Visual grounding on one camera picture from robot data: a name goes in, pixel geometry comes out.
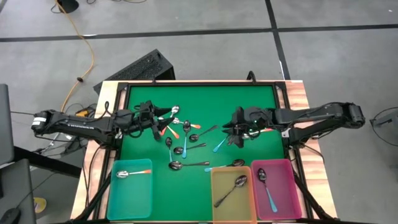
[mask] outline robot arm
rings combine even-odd
[[[170,124],[173,118],[163,120],[154,118],[170,110],[170,108],[158,108],[151,101],[141,103],[139,111],[118,110],[110,116],[102,115],[100,118],[84,118],[55,110],[45,110],[34,115],[31,128],[35,136],[60,132],[93,139],[100,145],[113,146],[119,133],[131,136],[131,133],[139,131],[138,136],[140,136],[147,128],[151,128],[155,139],[159,140],[159,131]]]
[[[296,123],[319,121],[306,128],[293,128]],[[262,129],[271,128],[283,132],[290,146],[307,142],[337,128],[358,129],[365,123],[361,108],[353,103],[327,103],[318,108],[305,110],[238,107],[232,120],[223,127],[229,134],[228,144],[243,147],[243,140],[258,137]]]

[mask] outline green mat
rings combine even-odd
[[[244,159],[246,166],[250,166],[253,160],[282,159],[284,156],[280,133],[277,131],[262,133],[254,141],[245,141],[242,149],[224,144],[217,153],[213,152],[214,147],[226,136],[221,132],[222,125],[231,120],[237,106],[275,108],[270,86],[133,86],[128,108],[134,110],[134,105],[148,100],[164,108],[179,105],[180,111],[175,115],[178,119],[189,119],[192,124],[202,126],[200,130],[192,128],[188,136],[200,134],[215,124],[220,127],[201,136],[195,143],[187,141],[188,147],[203,142],[207,143],[207,147],[188,150],[186,159],[173,154],[175,161],[184,164],[210,161],[210,167],[214,167],[230,164],[234,159]],[[211,180],[210,173],[204,172],[206,166],[183,167],[179,171],[168,168],[169,152],[165,138],[173,139],[173,149],[183,146],[185,137],[181,124],[171,124],[170,127],[179,133],[180,139],[175,139],[170,130],[166,130],[159,142],[150,130],[144,131],[138,139],[124,136],[121,159],[150,159],[153,162],[152,215],[140,220],[212,220]]]

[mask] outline pink bin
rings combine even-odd
[[[257,178],[257,171],[260,168],[263,168],[267,174],[266,184],[277,207],[276,213],[271,209],[264,184]],[[288,159],[253,161],[251,172],[256,211],[261,220],[301,218],[292,165]]]

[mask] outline gray floor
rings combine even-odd
[[[263,0],[148,0],[129,4],[79,1],[70,15],[82,34],[113,34],[192,29],[270,27]],[[272,0],[279,27],[391,24],[398,2],[368,0]],[[0,37],[74,35],[62,14],[52,14],[52,0],[7,0],[0,13]],[[311,106],[352,101],[365,116],[397,106],[397,29],[281,33],[292,79],[304,80]],[[271,33],[146,37],[91,40],[94,70],[71,103],[97,100],[91,89],[104,78],[153,49],[174,65],[178,79],[236,79],[253,70],[258,79],[282,79]],[[11,108],[37,112],[59,110],[65,95],[90,65],[80,40],[0,43],[0,83],[10,89]],[[30,118],[12,115],[14,141],[29,149],[35,139]],[[391,127],[378,130],[398,144]],[[369,122],[359,130],[339,129],[320,141],[338,216],[358,222],[396,223],[398,219],[398,149],[379,140]],[[76,152],[62,160],[81,165]],[[33,186],[48,172],[32,172]],[[77,180],[51,177],[35,191],[49,207],[38,223],[68,219]]]

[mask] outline teal bin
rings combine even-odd
[[[147,218],[152,213],[152,173],[116,177],[121,170],[138,172],[152,170],[150,159],[116,161],[113,164],[109,190],[108,220]]]

